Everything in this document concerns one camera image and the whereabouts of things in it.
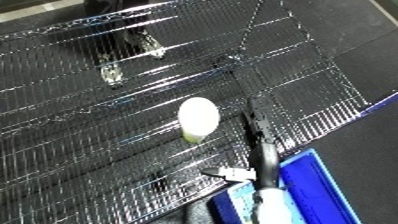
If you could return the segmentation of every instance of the blue box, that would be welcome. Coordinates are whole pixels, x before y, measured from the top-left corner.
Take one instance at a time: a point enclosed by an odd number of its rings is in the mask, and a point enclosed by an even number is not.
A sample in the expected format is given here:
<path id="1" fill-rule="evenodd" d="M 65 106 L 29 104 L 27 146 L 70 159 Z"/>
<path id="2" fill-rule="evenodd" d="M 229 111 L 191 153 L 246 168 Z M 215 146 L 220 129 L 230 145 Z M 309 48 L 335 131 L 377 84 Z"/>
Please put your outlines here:
<path id="1" fill-rule="evenodd" d="M 288 186 L 285 203 L 294 224 L 361 223 L 314 149 L 281 163 L 280 186 Z M 224 223 L 250 224 L 254 188 L 251 182 L 224 190 L 212 200 Z"/>

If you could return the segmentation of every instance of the metal grid surface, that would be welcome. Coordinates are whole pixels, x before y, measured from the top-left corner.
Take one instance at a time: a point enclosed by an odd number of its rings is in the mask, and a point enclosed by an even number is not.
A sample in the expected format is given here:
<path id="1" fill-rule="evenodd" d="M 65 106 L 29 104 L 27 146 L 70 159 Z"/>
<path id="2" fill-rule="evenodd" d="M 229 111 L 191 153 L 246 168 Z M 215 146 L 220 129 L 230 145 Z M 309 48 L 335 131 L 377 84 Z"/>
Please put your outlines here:
<path id="1" fill-rule="evenodd" d="M 166 58 L 119 41 L 123 87 L 113 90 L 99 45 L 140 15 L 150 19 L 133 26 Z M 145 222 L 224 185 L 201 168 L 247 165 L 247 97 L 263 99 L 284 155 L 366 103 L 281 1 L 170 1 L 0 41 L 1 223 Z M 182 140 L 176 116 L 192 96 L 222 115 L 199 145 Z"/>

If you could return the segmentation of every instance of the gray floor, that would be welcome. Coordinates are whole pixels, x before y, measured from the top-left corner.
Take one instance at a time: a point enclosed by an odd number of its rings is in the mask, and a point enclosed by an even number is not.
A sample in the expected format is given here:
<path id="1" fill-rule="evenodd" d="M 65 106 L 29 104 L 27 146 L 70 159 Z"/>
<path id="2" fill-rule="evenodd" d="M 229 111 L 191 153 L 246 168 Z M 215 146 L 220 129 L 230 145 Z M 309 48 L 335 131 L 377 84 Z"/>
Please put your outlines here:
<path id="1" fill-rule="evenodd" d="M 365 98 L 373 101 L 398 86 L 398 30 L 363 0 L 287 1 L 318 43 Z M 0 24 L 2 33 L 83 16 L 81 6 Z M 396 223 L 398 218 L 398 105 L 332 133 L 311 146 L 326 165 L 364 223 Z M 211 223 L 208 198 L 156 223 Z"/>

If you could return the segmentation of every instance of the black grid mat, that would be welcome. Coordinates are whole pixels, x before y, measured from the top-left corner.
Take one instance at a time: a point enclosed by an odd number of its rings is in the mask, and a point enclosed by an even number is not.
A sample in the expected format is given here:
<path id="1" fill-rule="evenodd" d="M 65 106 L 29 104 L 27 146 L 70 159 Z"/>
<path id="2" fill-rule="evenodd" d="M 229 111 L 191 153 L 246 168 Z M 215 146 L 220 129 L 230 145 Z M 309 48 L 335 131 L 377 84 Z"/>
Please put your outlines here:
<path id="1" fill-rule="evenodd" d="M 258 3 L 175 1 L 0 36 L 0 221 L 143 222 L 223 186 L 199 170 L 246 165 L 249 96 L 264 99 L 284 155 L 359 116 L 365 100 L 283 2 L 264 3 L 239 51 Z M 141 14 L 166 58 L 121 41 L 113 90 L 96 45 Z M 182 140 L 176 117 L 192 96 L 222 115 L 200 145 Z"/>

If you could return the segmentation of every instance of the blue container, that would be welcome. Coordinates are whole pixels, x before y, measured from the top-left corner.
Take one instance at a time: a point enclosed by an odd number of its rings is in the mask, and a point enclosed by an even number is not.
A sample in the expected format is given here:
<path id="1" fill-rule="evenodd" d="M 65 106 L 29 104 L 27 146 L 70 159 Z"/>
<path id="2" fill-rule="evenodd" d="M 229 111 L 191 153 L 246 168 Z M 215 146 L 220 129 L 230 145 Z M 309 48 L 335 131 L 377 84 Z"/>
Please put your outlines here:
<path id="1" fill-rule="evenodd" d="M 280 186 L 294 224 L 361 223 L 314 149 L 281 164 Z M 254 188 L 236 184 L 213 198 L 224 223 L 252 223 Z"/>

